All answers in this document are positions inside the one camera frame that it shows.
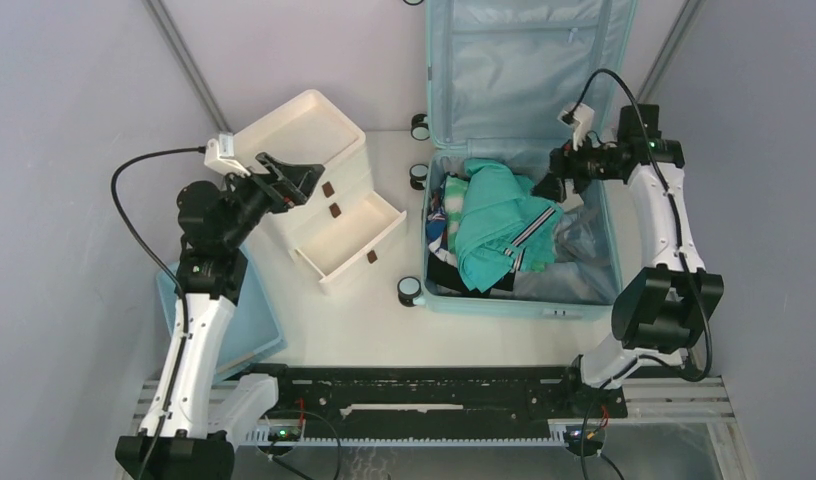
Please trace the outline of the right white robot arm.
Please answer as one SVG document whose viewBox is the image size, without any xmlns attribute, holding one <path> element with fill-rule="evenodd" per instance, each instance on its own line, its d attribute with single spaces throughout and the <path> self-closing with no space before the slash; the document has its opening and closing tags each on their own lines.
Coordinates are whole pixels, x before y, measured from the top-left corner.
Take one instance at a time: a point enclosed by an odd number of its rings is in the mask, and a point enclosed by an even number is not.
<svg viewBox="0 0 816 480">
<path fill-rule="evenodd" d="M 610 335 L 581 356 L 580 378 L 562 388 L 563 406 L 576 416 L 600 405 L 599 387 L 616 389 L 642 366 L 666 366 L 674 353 L 690 352 L 699 341 L 709 344 L 709 318 L 724 292 L 722 277 L 708 272 L 693 240 L 683 148 L 663 138 L 658 106 L 623 107 L 617 138 L 607 146 L 588 137 L 594 116 L 585 104 L 561 111 L 558 119 L 572 134 L 552 150 L 539 190 L 570 181 L 581 194 L 599 181 L 622 182 L 636 209 L 642 266 L 614 301 Z"/>
</svg>

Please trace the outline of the light blue perforated plastic basket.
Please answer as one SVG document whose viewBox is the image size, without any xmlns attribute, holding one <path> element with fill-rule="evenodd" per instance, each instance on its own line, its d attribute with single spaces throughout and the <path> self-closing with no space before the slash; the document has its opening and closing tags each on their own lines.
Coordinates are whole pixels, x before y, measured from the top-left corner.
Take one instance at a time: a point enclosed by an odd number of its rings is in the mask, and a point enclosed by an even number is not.
<svg viewBox="0 0 816 480">
<path fill-rule="evenodd" d="M 248 265 L 237 308 L 223 337 L 212 384 L 227 381 L 287 347 L 262 278 L 246 245 Z"/>
</svg>

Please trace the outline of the teal garment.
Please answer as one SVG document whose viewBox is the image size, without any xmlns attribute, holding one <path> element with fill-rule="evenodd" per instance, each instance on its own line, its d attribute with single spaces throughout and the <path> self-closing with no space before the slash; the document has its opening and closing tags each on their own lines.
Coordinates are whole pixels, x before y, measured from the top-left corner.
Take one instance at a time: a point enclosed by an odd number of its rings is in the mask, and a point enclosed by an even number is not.
<svg viewBox="0 0 816 480">
<path fill-rule="evenodd" d="M 499 161 L 470 158 L 464 168 L 468 185 L 454 248 L 465 286 L 486 292 L 510 273 L 540 273 L 554 264 L 562 206 L 534 195 L 530 178 Z"/>
</svg>

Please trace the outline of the white three-drawer storage cabinet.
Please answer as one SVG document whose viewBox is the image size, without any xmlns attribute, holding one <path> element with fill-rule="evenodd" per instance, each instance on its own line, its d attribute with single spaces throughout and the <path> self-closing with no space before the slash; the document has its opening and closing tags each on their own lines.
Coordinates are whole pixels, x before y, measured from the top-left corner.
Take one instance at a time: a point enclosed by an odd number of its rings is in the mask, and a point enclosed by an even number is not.
<svg viewBox="0 0 816 480">
<path fill-rule="evenodd" d="M 324 173 L 308 201 L 262 224 L 321 291 L 335 294 L 378 269 L 407 232 L 407 214 L 374 187 L 365 133 L 321 92 L 310 89 L 235 133 L 245 165 L 267 153 Z"/>
</svg>

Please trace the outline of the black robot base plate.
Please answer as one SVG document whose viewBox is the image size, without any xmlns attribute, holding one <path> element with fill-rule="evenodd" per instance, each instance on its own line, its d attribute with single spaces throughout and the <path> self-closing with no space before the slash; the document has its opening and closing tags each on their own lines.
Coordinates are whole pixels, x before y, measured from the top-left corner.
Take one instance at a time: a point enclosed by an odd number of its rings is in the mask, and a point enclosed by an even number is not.
<svg viewBox="0 0 816 480">
<path fill-rule="evenodd" d="M 309 438 L 345 443 L 538 440 L 552 421 L 628 415 L 620 390 L 579 385 L 569 367 L 291 367 L 257 364 L 278 381 L 269 418 L 304 419 Z"/>
</svg>

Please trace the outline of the green white patterned cloth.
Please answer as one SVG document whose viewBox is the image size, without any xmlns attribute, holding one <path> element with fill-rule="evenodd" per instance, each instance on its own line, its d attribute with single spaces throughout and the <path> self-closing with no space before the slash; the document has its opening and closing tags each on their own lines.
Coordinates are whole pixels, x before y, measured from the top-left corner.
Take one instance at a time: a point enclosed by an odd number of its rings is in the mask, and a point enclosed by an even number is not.
<svg viewBox="0 0 816 480">
<path fill-rule="evenodd" d="M 454 175 L 445 178 L 443 207 L 447 215 L 448 251 L 456 253 L 456 236 L 463 217 L 463 208 L 469 182 Z"/>
</svg>

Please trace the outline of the light blue hard-shell suitcase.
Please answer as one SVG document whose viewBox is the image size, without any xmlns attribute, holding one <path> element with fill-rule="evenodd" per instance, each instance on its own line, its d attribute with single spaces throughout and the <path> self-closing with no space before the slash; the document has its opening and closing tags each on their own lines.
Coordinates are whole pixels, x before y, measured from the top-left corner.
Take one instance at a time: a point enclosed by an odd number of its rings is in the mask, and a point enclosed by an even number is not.
<svg viewBox="0 0 816 480">
<path fill-rule="evenodd" d="M 436 151 L 426 206 L 466 161 L 496 160 L 537 182 L 570 137 L 558 116 L 577 98 L 604 126 L 614 88 L 596 69 L 620 68 L 634 21 L 632 1 L 430 1 L 426 5 L 428 111 Z M 433 311 L 592 321 L 610 314 L 623 286 L 606 186 L 593 181 L 558 213 L 553 251 L 540 272 L 506 275 L 486 292 L 467 290 L 456 270 L 423 253 L 422 299 Z"/>
</svg>

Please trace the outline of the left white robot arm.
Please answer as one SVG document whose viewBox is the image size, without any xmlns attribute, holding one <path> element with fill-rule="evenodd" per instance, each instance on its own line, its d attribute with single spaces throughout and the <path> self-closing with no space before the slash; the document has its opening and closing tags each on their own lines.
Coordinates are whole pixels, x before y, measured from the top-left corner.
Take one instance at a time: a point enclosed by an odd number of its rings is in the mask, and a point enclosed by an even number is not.
<svg viewBox="0 0 816 480">
<path fill-rule="evenodd" d="M 248 269 L 244 241 L 268 214 L 306 204 L 325 172 L 322 164 L 290 164 L 260 152 L 261 172 L 233 163 L 223 184 L 196 181 L 177 195 L 182 231 L 171 270 L 146 244 L 123 208 L 118 181 L 147 160 L 126 161 L 110 181 L 114 206 L 129 233 L 171 280 L 173 331 L 153 400 L 137 432 L 119 438 L 115 459 L 133 479 L 228 479 L 236 451 L 258 420 L 295 407 L 295 388 L 268 374 L 248 374 L 216 410 L 209 407 L 216 364 L 237 310 Z"/>
</svg>

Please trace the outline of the dark blue patterned clothing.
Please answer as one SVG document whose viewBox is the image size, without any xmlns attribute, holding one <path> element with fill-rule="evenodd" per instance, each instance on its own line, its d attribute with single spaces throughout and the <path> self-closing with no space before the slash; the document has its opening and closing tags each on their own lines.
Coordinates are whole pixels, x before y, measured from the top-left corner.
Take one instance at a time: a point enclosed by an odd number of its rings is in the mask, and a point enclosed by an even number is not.
<svg viewBox="0 0 816 480">
<path fill-rule="evenodd" d="M 447 215 L 443 207 L 442 189 L 436 190 L 431 196 L 425 233 L 429 252 L 445 264 L 456 267 L 458 265 L 456 255 L 448 251 Z"/>
</svg>

